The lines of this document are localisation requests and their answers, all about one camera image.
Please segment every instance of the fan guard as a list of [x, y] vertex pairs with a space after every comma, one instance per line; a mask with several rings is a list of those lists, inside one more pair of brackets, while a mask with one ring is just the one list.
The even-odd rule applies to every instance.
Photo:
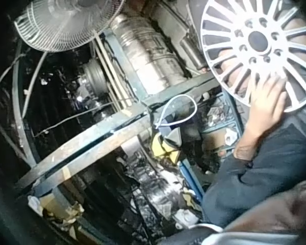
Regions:
[[[303, 24], [289, 28], [293, 19]], [[306, 20], [293, 3], [208, 0], [199, 32], [211, 71], [235, 99], [250, 106], [253, 83], [277, 73], [288, 78], [285, 112], [306, 104], [306, 60], [302, 58], [306, 57], [306, 44], [297, 41], [306, 35]]]
[[34, 0], [15, 20], [21, 38], [31, 47], [61, 52], [82, 46], [100, 33], [125, 0]]

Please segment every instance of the hand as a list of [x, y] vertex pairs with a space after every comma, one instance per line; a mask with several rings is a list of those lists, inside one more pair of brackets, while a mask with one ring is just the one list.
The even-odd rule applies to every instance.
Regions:
[[251, 94], [251, 108], [246, 130], [261, 137], [276, 125], [285, 109], [287, 93], [282, 92], [286, 80], [278, 76], [260, 79]]

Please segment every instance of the silver wheel cover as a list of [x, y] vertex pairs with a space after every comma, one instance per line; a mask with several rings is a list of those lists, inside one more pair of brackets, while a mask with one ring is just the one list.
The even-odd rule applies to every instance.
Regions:
[[[292, 40], [306, 35], [306, 22], [287, 30], [290, 21], [301, 18], [298, 8], [294, 5], [288, 8], [286, 4], [285, 9], [282, 0], [266, 2], [208, 0], [200, 25], [200, 41], [216, 79], [247, 106], [253, 83], [259, 77], [274, 73], [287, 77], [285, 111], [291, 112], [306, 104], [306, 61], [296, 55], [306, 55], [306, 45]], [[226, 54], [219, 54], [221, 50], [227, 50]], [[222, 70], [220, 65], [231, 59], [231, 65]], [[228, 84], [228, 78], [239, 68], [232, 84]]]

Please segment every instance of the sleeve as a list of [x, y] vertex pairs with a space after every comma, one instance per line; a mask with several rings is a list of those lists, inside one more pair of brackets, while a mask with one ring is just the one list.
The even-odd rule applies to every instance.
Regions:
[[226, 159], [203, 197], [203, 216], [206, 222], [224, 228], [256, 204], [302, 180], [306, 180], [306, 138], [290, 125], [266, 138], [252, 162], [233, 156]]

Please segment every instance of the electric fan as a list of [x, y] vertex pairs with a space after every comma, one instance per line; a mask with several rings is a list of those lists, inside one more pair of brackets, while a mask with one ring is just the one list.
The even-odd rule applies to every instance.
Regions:
[[34, 0], [15, 20], [32, 48], [62, 52], [82, 46], [104, 30], [125, 0]]

